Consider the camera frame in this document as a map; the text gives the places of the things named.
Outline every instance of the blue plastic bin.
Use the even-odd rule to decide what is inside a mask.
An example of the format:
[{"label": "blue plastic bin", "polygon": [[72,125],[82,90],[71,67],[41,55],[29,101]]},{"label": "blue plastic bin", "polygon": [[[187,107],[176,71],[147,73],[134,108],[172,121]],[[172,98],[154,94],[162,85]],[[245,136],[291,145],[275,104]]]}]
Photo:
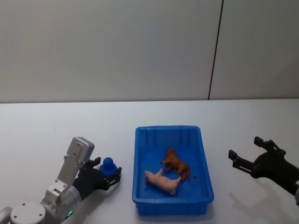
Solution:
[{"label": "blue plastic bin", "polygon": [[[180,183],[174,195],[144,183],[145,170],[156,173],[164,168],[159,162],[164,160],[167,147],[176,150],[179,158],[189,164],[191,174],[196,176]],[[163,172],[163,175],[170,179],[178,178],[173,171]],[[148,126],[136,129],[132,199],[138,214],[142,216],[206,213],[214,193],[197,126]]]}]

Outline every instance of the white wall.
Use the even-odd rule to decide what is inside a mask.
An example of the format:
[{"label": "white wall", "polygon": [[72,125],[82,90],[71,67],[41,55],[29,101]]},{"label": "white wall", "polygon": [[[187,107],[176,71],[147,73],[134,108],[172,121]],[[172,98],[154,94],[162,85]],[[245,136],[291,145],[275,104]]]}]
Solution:
[{"label": "white wall", "polygon": [[211,99],[299,97],[298,10],[298,0],[224,0]]},{"label": "white wall", "polygon": [[207,99],[221,0],[1,0],[0,102]]}]

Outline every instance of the white tabletop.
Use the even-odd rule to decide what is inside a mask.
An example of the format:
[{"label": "white tabletop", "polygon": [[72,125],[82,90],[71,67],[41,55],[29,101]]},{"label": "white tabletop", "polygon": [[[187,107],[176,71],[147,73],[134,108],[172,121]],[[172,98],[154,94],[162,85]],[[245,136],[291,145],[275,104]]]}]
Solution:
[{"label": "white tabletop", "polygon": [[[97,191],[68,224],[292,224],[294,197],[272,181],[232,168],[228,151],[253,161],[264,152],[255,136],[273,139],[299,167],[299,100],[45,103],[0,105],[0,209],[40,201],[57,177],[74,136],[95,144],[92,157],[122,167],[111,195]],[[201,128],[215,199],[201,217],[139,217],[132,202],[135,129],[151,125]]]}]

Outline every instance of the pink pig figurine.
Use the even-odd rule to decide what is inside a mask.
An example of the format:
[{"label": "pink pig figurine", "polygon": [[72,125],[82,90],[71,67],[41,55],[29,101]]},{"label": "pink pig figurine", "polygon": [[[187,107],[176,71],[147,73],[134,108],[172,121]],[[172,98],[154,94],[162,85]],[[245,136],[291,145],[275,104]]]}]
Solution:
[{"label": "pink pig figurine", "polygon": [[176,193],[176,188],[178,186],[181,177],[176,180],[171,180],[165,176],[162,176],[162,168],[159,170],[158,173],[153,174],[150,171],[145,170],[145,184],[150,182],[151,184],[155,185],[156,187],[160,188],[163,191],[166,191],[172,195]]}]

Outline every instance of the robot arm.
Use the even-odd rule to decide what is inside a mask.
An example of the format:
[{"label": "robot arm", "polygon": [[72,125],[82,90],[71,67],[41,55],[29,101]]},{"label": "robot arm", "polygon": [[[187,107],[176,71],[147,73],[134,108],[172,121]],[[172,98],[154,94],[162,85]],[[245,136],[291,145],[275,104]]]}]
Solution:
[{"label": "robot arm", "polygon": [[267,177],[295,196],[299,205],[299,168],[285,160],[285,150],[280,149],[272,140],[264,141],[255,137],[254,144],[267,152],[250,162],[230,150],[228,157],[233,167],[250,174],[253,178]]},{"label": "robot arm", "polygon": [[40,203],[22,203],[0,211],[0,224],[60,224],[80,206],[81,201],[97,189],[108,190],[121,179],[121,168],[106,176],[93,168],[100,163],[89,158],[94,144],[81,137],[71,141],[57,179],[46,190]]}]

